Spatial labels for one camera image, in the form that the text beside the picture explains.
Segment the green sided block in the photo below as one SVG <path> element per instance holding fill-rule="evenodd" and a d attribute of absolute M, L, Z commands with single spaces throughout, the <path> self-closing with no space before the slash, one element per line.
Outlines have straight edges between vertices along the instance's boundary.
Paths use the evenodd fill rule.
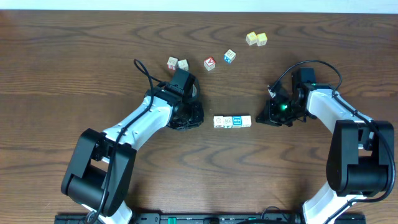
<path fill-rule="evenodd" d="M 233 127 L 233 117 L 232 116 L 224 116 L 224 128 L 232 128 Z"/>

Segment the plain white block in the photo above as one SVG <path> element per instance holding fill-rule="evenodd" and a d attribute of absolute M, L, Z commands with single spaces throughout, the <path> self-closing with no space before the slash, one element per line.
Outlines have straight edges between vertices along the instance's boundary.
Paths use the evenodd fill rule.
<path fill-rule="evenodd" d="M 242 128 L 248 128 L 252 125 L 252 120 L 250 115 L 244 115 L 241 117 L 242 120 Z"/>

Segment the blue top block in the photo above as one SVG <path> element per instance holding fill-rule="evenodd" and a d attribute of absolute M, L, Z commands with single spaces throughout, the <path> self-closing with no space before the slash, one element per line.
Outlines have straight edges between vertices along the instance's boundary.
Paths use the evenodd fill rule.
<path fill-rule="evenodd" d="M 243 125 L 241 116 L 233 116 L 232 122 L 233 122 L 232 128 L 241 128 Z"/>

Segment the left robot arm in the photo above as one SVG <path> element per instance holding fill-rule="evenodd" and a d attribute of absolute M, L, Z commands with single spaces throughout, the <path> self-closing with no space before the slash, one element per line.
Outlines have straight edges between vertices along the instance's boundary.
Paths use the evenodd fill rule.
<path fill-rule="evenodd" d="M 84 131 L 75 146 L 61 191 L 90 212 L 86 223 L 129 223 L 126 205 L 138 150 L 158 130 L 184 131 L 204 120 L 197 78 L 177 69 L 170 82 L 147 90 L 142 104 L 118 124 L 102 132 Z"/>

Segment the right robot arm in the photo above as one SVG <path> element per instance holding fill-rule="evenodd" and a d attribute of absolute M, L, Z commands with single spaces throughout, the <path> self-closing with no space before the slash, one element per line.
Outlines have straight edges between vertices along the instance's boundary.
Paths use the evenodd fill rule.
<path fill-rule="evenodd" d="M 396 179 L 394 127 L 375 121 L 349 105 L 331 84 L 318 83 L 312 68 L 292 72 L 292 93 L 277 80 L 256 122 L 292 126 L 319 119 L 332 133 L 326 183 L 302 204 L 289 223 L 334 223 L 356 203 L 384 200 Z"/>

